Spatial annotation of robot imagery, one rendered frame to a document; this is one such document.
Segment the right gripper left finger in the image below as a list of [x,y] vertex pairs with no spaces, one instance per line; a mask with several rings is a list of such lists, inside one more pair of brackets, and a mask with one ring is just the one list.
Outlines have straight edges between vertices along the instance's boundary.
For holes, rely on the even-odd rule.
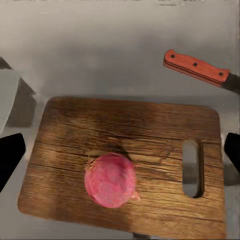
[[0,138],[0,192],[25,152],[26,146],[21,133]]

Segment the parer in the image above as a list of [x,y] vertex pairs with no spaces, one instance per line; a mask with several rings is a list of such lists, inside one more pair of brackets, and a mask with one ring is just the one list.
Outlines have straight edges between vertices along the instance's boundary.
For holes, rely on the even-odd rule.
[[166,63],[182,70],[240,90],[240,76],[230,73],[229,69],[215,67],[198,58],[178,54],[174,49],[166,52],[164,60]]

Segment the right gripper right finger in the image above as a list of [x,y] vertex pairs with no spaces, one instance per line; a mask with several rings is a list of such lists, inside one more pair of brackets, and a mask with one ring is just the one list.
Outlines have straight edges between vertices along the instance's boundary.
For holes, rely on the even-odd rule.
[[229,133],[227,135],[224,151],[240,172],[240,134]]

